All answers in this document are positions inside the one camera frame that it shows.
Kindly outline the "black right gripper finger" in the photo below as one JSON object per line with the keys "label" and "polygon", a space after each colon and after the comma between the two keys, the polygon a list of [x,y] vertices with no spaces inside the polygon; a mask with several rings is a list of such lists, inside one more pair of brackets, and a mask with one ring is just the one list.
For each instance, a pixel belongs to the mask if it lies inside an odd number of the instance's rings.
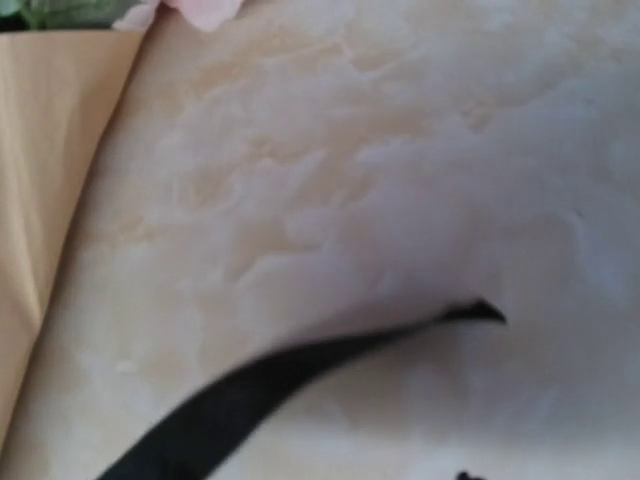
{"label": "black right gripper finger", "polygon": [[485,480],[484,477],[471,474],[468,471],[460,471],[457,473],[455,480]]}

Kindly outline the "black printed ribbon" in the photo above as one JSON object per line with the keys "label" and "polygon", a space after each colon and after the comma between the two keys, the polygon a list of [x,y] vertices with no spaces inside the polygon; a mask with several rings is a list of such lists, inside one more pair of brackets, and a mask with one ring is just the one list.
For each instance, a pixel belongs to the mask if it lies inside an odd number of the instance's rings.
{"label": "black printed ribbon", "polygon": [[291,396],[330,370],[433,327],[505,321],[497,307],[477,300],[406,326],[337,335],[261,356],[181,403],[101,477],[205,479]]}

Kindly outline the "pink rose stem bunch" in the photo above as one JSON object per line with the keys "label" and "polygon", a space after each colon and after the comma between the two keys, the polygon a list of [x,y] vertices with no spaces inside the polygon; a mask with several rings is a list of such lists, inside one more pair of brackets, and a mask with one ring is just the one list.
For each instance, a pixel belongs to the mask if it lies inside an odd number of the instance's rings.
{"label": "pink rose stem bunch", "polygon": [[145,31],[162,6],[200,30],[213,31],[234,18],[242,5],[241,0],[6,0],[1,3],[1,31]]}

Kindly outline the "green pink wrapping paper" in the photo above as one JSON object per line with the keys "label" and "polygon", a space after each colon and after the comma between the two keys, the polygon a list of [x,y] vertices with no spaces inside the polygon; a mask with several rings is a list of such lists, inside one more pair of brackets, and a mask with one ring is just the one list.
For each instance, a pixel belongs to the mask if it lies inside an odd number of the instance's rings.
{"label": "green pink wrapping paper", "polygon": [[140,31],[1,37],[1,429],[9,427],[65,239]]}

